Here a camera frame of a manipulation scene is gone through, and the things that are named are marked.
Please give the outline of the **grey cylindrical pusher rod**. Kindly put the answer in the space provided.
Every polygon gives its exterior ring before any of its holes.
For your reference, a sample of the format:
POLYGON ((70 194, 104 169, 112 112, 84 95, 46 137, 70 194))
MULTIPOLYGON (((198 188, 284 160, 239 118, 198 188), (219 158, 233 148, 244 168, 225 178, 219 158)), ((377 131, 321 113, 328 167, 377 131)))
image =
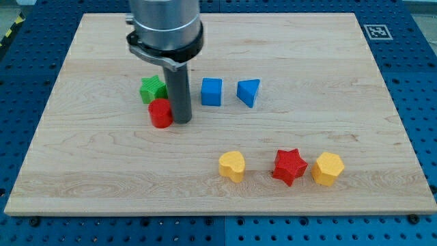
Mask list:
POLYGON ((186 124, 192 118, 191 93, 186 63, 172 71, 163 68, 167 97, 171 105, 173 121, 177 124, 186 124))

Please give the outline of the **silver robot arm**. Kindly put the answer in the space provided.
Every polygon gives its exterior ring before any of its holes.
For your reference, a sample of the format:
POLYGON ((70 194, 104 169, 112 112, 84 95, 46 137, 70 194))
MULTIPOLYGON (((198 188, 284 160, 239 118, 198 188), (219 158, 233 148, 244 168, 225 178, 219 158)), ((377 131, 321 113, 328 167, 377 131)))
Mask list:
POLYGON ((187 62, 203 47, 198 0, 130 0, 126 22, 129 51, 163 68, 173 121, 192 118, 187 62))

